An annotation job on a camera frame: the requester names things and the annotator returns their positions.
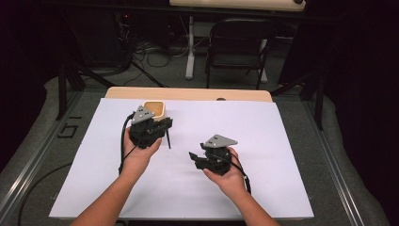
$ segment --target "gray carpet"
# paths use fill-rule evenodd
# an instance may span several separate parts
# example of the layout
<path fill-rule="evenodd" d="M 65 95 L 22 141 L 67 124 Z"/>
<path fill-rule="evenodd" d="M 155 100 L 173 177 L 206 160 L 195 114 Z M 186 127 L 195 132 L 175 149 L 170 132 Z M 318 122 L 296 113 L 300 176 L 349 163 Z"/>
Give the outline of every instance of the gray carpet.
<path fill-rule="evenodd" d="M 261 89 L 273 90 L 277 87 L 279 72 L 285 59 L 289 45 L 283 42 L 273 44 L 269 60 L 266 64 L 266 72 L 269 82 L 262 84 Z M 152 65 L 164 65 L 162 68 Z M 205 76 L 204 55 L 198 54 L 196 58 L 194 79 L 184 79 L 186 57 L 172 57 L 170 61 L 163 55 L 153 53 L 146 55 L 142 60 L 144 68 L 160 82 L 174 88 L 204 88 Z M 255 74 L 244 77 L 242 73 L 234 72 L 235 76 L 223 76 L 223 71 L 215 72 L 216 76 L 211 81 L 214 89 L 254 89 L 256 83 Z M 84 77 L 88 85 L 83 93 L 69 91 L 70 108 L 66 118 L 56 122 L 57 98 L 56 79 L 50 81 L 46 88 L 48 97 L 45 107 L 42 109 L 37 122 L 32 127 L 27 139 L 21 145 L 18 152 L 11 159 L 6 169 L 0 175 L 1 198 L 6 199 L 12 193 L 12 186 L 18 177 L 24 172 L 24 166 L 31 161 L 32 156 L 41 152 L 45 146 L 45 155 L 39 163 L 38 171 L 30 182 L 32 187 L 40 177 L 53 169 L 64 166 L 73 161 L 90 119 L 95 112 L 100 98 L 104 97 L 105 88 L 96 81 Z M 145 75 L 134 68 L 125 73 L 107 76 L 106 79 L 117 85 L 156 87 Z M 314 129 L 314 123 L 306 103 L 300 102 L 297 92 L 300 88 L 289 90 L 286 94 L 274 97 L 292 145 L 296 163 L 307 189 L 313 209 L 314 218 L 303 220 L 280 220 L 281 225 L 356 225 L 348 217 L 344 208 L 342 194 L 337 190 L 337 183 L 329 169 L 328 159 L 324 154 L 325 145 L 320 139 L 319 131 Z M 335 119 L 334 105 L 327 99 L 324 107 L 324 128 L 322 136 L 327 138 L 330 150 L 337 160 L 342 177 L 346 182 L 350 194 L 359 210 L 362 224 L 360 225 L 389 225 L 378 202 L 364 188 L 356 170 L 348 161 L 344 153 L 339 126 Z M 22 225 L 69 225 L 70 222 L 61 219 L 48 218 L 50 210 L 55 202 L 56 193 L 68 174 L 69 167 L 50 174 L 38 183 L 27 199 L 22 215 Z M 8 216 L 2 217 L 6 225 L 16 225 L 22 200 L 17 199 L 15 206 L 9 206 Z M 176 222 L 164 222 L 170 225 Z"/>

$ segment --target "black curtain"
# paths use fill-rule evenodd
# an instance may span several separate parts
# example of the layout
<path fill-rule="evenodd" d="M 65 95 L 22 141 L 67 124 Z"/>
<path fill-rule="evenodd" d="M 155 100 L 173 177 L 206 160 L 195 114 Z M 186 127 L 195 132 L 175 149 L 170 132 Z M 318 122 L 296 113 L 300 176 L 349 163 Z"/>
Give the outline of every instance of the black curtain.
<path fill-rule="evenodd" d="M 40 113 L 43 84 L 56 77 L 59 55 L 30 0 L 0 1 L 0 170 Z"/>
<path fill-rule="evenodd" d="M 391 225 L 399 225 L 399 4 L 371 1 L 367 8 L 366 3 L 355 8 L 363 10 L 363 16 L 348 31 L 343 50 L 325 71 L 326 96 L 336 105 L 351 162 Z M 342 1 L 311 1 L 310 6 L 308 15 L 351 13 Z M 335 32 L 331 25 L 302 24 L 279 81 L 289 83 L 314 72 Z"/>
<path fill-rule="evenodd" d="M 399 10 L 375 2 L 327 80 L 344 147 L 391 225 L 399 225 Z"/>

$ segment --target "black chair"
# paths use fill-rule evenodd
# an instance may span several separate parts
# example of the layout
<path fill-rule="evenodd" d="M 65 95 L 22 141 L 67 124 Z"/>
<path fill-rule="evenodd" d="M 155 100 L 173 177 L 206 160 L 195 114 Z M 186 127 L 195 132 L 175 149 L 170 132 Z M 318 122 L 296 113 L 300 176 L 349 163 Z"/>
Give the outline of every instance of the black chair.
<path fill-rule="evenodd" d="M 273 23 L 264 19 L 230 18 L 216 23 L 211 30 L 206 58 L 206 88 L 209 88 L 212 67 L 247 70 L 247 73 L 258 70 L 256 89 L 259 89 L 269 44 L 275 36 Z"/>

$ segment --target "black mechanical device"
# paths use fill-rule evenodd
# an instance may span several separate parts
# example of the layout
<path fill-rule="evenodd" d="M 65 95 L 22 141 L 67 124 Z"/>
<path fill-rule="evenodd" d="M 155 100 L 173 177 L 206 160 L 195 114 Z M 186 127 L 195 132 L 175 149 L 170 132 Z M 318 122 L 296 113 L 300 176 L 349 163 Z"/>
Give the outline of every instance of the black mechanical device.
<path fill-rule="evenodd" d="M 155 121 L 153 117 L 155 114 L 144 106 L 139 106 L 137 112 L 133 112 L 132 115 L 128 116 L 122 127 L 121 141 L 120 141 L 120 173 L 123 169 L 124 159 L 136 148 L 145 149 L 150 147 L 155 140 L 160 137 L 167 135 L 168 146 L 170 148 L 170 139 L 168 129 L 172 127 L 173 119 L 167 117 L 160 121 Z M 124 153 L 124 134 L 126 125 L 129 120 L 132 120 L 132 124 L 129 131 L 129 139 L 133 141 L 135 147 L 125 155 Z"/>
<path fill-rule="evenodd" d="M 205 150 L 206 158 L 189 153 L 190 158 L 196 163 L 197 169 L 208 169 L 216 174 L 223 175 L 231 167 L 231 153 L 227 146 L 234 144 L 237 144 L 237 141 L 221 135 L 214 135 L 205 143 L 200 144 L 200 147 Z"/>

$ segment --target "white paper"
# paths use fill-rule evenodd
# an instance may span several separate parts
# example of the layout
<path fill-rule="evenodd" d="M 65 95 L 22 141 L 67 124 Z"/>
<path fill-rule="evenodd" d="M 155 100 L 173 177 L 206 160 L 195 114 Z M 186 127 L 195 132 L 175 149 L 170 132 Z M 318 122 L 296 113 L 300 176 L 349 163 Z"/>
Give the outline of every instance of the white paper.
<path fill-rule="evenodd" d="M 102 99 L 50 213 L 76 218 L 118 177 L 120 136 L 126 117 L 145 100 Z M 120 218 L 239 219 L 232 202 L 196 169 L 188 152 L 203 157 L 200 143 L 215 134 L 232 147 L 249 177 L 252 195 L 273 218 L 312 218 L 313 213 L 274 103 L 164 101 L 171 149 L 160 150 L 139 179 Z"/>

